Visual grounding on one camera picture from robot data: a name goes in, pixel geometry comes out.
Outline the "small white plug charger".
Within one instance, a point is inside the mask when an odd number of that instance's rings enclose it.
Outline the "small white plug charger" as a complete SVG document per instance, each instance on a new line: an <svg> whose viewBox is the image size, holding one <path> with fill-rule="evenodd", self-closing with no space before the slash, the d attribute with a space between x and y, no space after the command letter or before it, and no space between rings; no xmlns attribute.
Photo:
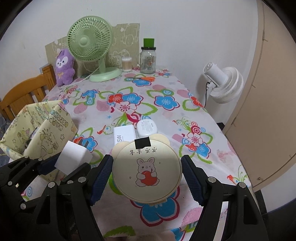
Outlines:
<svg viewBox="0 0 296 241"><path fill-rule="evenodd" d="M87 148L68 141L56 161L55 168L69 175L82 164L90 163L92 158Z"/></svg>

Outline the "cream bear round mirror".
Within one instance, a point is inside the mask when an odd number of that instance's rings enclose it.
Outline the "cream bear round mirror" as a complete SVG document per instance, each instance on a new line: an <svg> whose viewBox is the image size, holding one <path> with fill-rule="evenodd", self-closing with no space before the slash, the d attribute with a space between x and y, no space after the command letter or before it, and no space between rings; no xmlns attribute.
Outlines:
<svg viewBox="0 0 296 241"><path fill-rule="evenodd" d="M111 155L114 185L131 201L150 205L165 202L182 179L180 157L165 135L119 142Z"/></svg>

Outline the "white 45W charger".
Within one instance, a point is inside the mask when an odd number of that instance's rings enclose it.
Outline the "white 45W charger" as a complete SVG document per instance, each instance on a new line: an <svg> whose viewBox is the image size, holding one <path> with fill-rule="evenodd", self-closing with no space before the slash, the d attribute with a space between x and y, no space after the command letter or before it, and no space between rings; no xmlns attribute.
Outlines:
<svg viewBox="0 0 296 241"><path fill-rule="evenodd" d="M133 125L117 126L113 129L114 145L120 142L131 142L137 138Z"/></svg>

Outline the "white oval case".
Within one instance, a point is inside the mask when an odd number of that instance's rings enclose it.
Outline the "white oval case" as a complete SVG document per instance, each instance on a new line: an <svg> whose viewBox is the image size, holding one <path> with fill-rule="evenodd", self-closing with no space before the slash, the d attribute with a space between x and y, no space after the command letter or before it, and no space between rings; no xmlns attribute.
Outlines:
<svg viewBox="0 0 296 241"><path fill-rule="evenodd" d="M137 123L137 135L139 138L149 137L158 133L156 123L151 119L143 119Z"/></svg>

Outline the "yellow patterned storage box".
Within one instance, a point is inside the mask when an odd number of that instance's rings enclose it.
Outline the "yellow patterned storage box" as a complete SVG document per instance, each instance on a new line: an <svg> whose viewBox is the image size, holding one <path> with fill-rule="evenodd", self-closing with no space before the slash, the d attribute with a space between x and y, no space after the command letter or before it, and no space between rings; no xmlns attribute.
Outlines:
<svg viewBox="0 0 296 241"><path fill-rule="evenodd" d="M1 139L1 149L14 161L24 156L45 160L61 152L76 133L77 128L62 101L28 104L9 125Z"/></svg>

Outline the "floral tablecloth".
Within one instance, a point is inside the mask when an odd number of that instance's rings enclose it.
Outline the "floral tablecloth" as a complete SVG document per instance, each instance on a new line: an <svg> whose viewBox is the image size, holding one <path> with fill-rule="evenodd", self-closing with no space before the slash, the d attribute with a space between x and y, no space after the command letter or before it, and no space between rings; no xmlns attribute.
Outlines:
<svg viewBox="0 0 296 241"><path fill-rule="evenodd" d="M107 82L85 80L71 87L54 87L43 103L25 112L30 125L16 135L20 146L35 130L36 119L49 112L52 100L63 102L76 126L74 142L86 145L93 154L92 166L113 148L116 127L151 119L179 156L189 155L208 175L226 184L248 182L239 157L220 128L168 70L154 75L133 71ZM189 240L202 209L185 181L165 203L156 206L128 200L109 181L92 211L106 237Z"/></svg>

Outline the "wooden chair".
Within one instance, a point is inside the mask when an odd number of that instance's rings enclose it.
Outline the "wooden chair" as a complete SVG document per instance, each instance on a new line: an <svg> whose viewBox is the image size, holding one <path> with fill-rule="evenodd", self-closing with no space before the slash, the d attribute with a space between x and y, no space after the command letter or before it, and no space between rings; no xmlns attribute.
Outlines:
<svg viewBox="0 0 296 241"><path fill-rule="evenodd" d="M27 104L41 102L46 90L56 85L56 77L51 64L42 68L42 74L29 78L13 87L1 100L1 114L13 121L16 115Z"/></svg>

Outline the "beige door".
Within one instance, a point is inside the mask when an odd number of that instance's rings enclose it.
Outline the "beige door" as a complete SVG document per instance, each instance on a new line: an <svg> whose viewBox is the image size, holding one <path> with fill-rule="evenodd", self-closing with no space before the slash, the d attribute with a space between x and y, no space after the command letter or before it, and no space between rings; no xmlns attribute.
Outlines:
<svg viewBox="0 0 296 241"><path fill-rule="evenodd" d="M246 99L226 137L254 191L295 164L295 41L265 3L260 58Z"/></svg>

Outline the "white standing fan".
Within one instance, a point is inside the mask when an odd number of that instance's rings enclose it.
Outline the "white standing fan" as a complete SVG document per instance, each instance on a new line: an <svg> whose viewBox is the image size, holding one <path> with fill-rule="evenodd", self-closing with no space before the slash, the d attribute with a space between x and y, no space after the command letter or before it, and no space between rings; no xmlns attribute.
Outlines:
<svg viewBox="0 0 296 241"><path fill-rule="evenodd" d="M243 77L235 67L220 69L209 62L203 73L209 79L206 84L206 100L211 97L216 103L225 104L235 99L243 90Z"/></svg>

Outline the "purple plush rabbit toy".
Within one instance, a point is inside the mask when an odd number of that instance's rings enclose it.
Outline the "purple plush rabbit toy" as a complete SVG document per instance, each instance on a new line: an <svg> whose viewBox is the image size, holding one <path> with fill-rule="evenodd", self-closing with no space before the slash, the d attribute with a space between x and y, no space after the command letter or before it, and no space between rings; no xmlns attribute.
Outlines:
<svg viewBox="0 0 296 241"><path fill-rule="evenodd" d="M69 85L73 82L75 75L74 57L67 48L61 50L56 58L55 77L57 86Z"/></svg>

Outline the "cotton swab container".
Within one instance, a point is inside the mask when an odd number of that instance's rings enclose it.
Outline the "cotton swab container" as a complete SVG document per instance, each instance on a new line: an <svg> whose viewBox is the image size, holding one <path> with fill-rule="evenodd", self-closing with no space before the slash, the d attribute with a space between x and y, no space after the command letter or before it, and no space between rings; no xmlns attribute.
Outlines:
<svg viewBox="0 0 296 241"><path fill-rule="evenodd" d="M132 57L122 57L121 65L123 72L131 72L132 71Z"/></svg>

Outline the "glass jar with green lid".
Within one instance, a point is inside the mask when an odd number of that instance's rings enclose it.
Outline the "glass jar with green lid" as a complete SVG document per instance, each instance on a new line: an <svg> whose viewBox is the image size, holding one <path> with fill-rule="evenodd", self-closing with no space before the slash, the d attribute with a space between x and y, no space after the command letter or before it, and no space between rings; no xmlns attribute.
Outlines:
<svg viewBox="0 0 296 241"><path fill-rule="evenodd" d="M156 72L156 47L153 38L144 38L140 53L140 72L154 74Z"/></svg>

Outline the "green desk fan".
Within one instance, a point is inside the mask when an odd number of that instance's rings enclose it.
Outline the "green desk fan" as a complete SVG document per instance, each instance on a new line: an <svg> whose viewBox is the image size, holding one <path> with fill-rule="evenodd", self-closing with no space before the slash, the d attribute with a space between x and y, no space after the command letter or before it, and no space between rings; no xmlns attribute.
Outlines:
<svg viewBox="0 0 296 241"><path fill-rule="evenodd" d="M71 55L80 62L98 62L88 76L91 82L105 82L121 75L117 67L106 67L105 57L113 40L111 25L99 16L85 16L77 20L67 33Z"/></svg>

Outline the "patterned cardboard backboard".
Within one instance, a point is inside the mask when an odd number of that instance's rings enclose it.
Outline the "patterned cardboard backboard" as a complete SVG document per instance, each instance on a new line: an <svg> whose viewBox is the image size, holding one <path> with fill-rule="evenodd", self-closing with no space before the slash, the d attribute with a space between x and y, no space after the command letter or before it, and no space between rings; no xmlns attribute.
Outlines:
<svg viewBox="0 0 296 241"><path fill-rule="evenodd" d="M113 41L106 55L106 67L121 68L121 58L131 57L132 66L138 65L139 59L139 23L118 24L112 27ZM67 47L67 38L63 37L45 46L48 63L56 66L56 57ZM98 62L74 61L74 77L85 77L98 67Z"/></svg>

